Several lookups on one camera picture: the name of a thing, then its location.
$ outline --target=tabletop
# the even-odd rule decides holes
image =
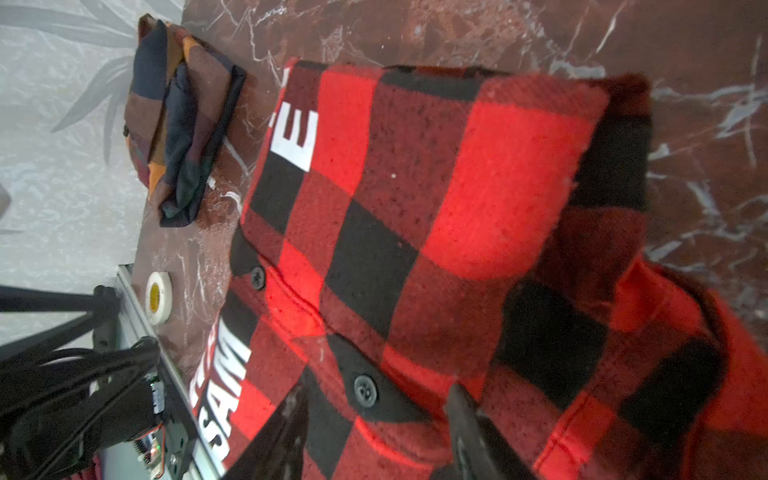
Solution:
[[[229,282],[237,224],[281,66],[483,65],[653,84],[646,256],[718,289],[768,348],[768,2],[188,0],[183,25],[248,72],[196,223],[145,208],[133,284],[170,273],[157,332],[188,381]]]

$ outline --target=tape roll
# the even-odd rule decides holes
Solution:
[[[144,296],[144,309],[147,311],[149,323],[159,325],[168,320],[172,302],[173,290],[170,286],[170,276],[167,272],[153,272],[147,281]]]

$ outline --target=folded cloth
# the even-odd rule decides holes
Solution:
[[[222,469],[279,449],[304,390],[295,475],[461,478],[460,383],[540,478],[763,475],[768,360],[642,255],[642,77],[283,78],[190,384]]]
[[[178,25],[145,15],[138,30],[125,134],[139,179],[161,204],[160,225],[183,227],[197,216],[245,73]]]

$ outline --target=wall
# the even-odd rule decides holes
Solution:
[[[135,25],[180,0],[0,5],[0,284],[89,293],[132,263],[146,189],[121,134]],[[3,314],[0,344],[72,314]]]

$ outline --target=black button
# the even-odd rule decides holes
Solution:
[[[250,271],[250,284],[256,290],[264,290],[264,287],[266,286],[266,273],[264,272],[264,267],[257,266]]]
[[[376,403],[379,393],[371,377],[360,375],[355,379],[355,398],[364,409],[369,409]]]

